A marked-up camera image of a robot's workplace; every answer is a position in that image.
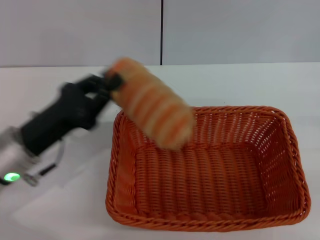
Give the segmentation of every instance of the wicker basket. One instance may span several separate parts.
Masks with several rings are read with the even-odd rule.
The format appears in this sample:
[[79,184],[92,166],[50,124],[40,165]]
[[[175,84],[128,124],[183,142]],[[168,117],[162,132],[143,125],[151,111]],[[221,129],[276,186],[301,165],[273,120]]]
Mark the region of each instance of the wicker basket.
[[106,208],[123,225],[228,232],[292,225],[311,199],[288,117],[265,106],[195,107],[192,140],[159,149],[114,122]]

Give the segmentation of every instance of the basket rim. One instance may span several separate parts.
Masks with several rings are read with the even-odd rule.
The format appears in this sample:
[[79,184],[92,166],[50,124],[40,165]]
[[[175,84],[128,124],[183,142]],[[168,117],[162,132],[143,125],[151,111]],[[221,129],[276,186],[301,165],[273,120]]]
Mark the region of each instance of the basket rim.
[[270,106],[200,106],[192,107],[193,113],[202,111],[211,114],[231,113],[264,113],[273,116],[281,121],[281,128],[284,131],[287,149],[290,154],[290,165],[293,172],[295,184],[299,191],[300,208],[290,214],[276,215],[270,217],[234,219],[219,221],[182,221],[167,220],[163,218],[143,217],[135,214],[128,214],[119,211],[115,207],[114,188],[117,181],[118,154],[120,152],[119,137],[121,126],[124,124],[126,115],[123,111],[119,112],[113,125],[112,150],[109,167],[109,176],[106,193],[106,209],[109,215],[116,221],[124,225],[141,227],[154,230],[188,231],[188,232],[228,232],[238,230],[261,229],[282,225],[292,225],[303,221],[309,214],[311,199],[305,174],[302,168],[297,137],[292,129],[287,115],[274,107]]

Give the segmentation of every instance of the tabletop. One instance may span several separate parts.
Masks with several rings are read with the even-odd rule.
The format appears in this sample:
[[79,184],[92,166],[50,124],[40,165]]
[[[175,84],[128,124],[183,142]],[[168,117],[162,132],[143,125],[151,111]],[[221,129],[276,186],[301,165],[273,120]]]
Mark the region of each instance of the tabletop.
[[[31,187],[18,181],[0,192],[1,240],[316,240],[320,239],[320,62],[148,66],[192,106],[272,106],[284,111],[297,136],[311,212],[303,222],[228,233],[151,231],[114,222],[105,207],[112,127],[110,103],[90,132],[66,137],[60,166]],[[0,131],[19,127],[74,82],[103,67],[0,68]],[[57,145],[42,156],[54,161]]]

